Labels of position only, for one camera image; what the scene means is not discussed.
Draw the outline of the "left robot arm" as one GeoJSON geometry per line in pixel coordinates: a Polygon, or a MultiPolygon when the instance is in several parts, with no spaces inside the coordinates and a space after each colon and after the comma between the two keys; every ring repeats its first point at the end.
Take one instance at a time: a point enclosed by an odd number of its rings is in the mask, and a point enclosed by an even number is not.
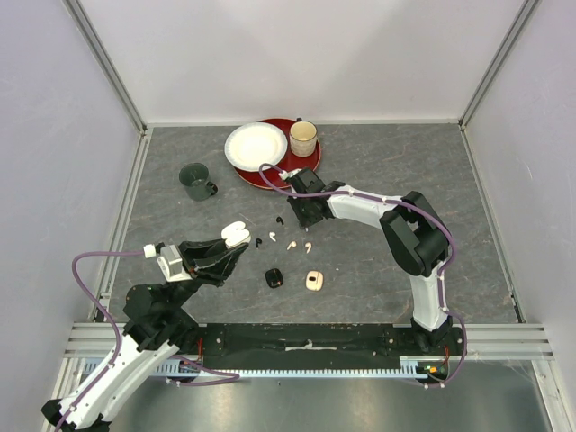
{"type": "Polygon", "coordinates": [[[198,323],[184,304],[205,284],[219,287],[247,250],[249,238],[146,245],[141,255],[156,259],[164,283],[129,289],[128,322],[114,327],[115,345],[80,386],[41,409],[57,431],[107,431],[120,408],[169,357],[190,353],[198,323]]]}

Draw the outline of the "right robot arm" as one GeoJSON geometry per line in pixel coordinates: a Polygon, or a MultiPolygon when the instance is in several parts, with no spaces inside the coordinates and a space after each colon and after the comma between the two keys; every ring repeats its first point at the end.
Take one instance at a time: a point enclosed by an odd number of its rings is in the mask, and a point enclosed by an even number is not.
{"type": "Polygon", "coordinates": [[[384,196],[342,182],[324,184],[309,168],[279,175],[291,191],[287,198],[301,227],[328,219],[350,220],[383,232],[396,264],[409,275],[413,298],[413,346],[435,353],[452,327],[444,272],[451,256],[451,235],[421,193],[384,196]]]}

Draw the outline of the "white earbud charging case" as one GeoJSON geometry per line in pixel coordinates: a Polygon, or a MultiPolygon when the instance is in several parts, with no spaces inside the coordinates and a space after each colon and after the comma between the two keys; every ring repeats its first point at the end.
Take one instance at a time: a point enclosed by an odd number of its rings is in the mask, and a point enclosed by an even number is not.
{"type": "Polygon", "coordinates": [[[220,233],[225,241],[226,248],[234,248],[242,243],[249,243],[251,240],[250,231],[243,221],[235,221],[226,226],[220,233]]]}

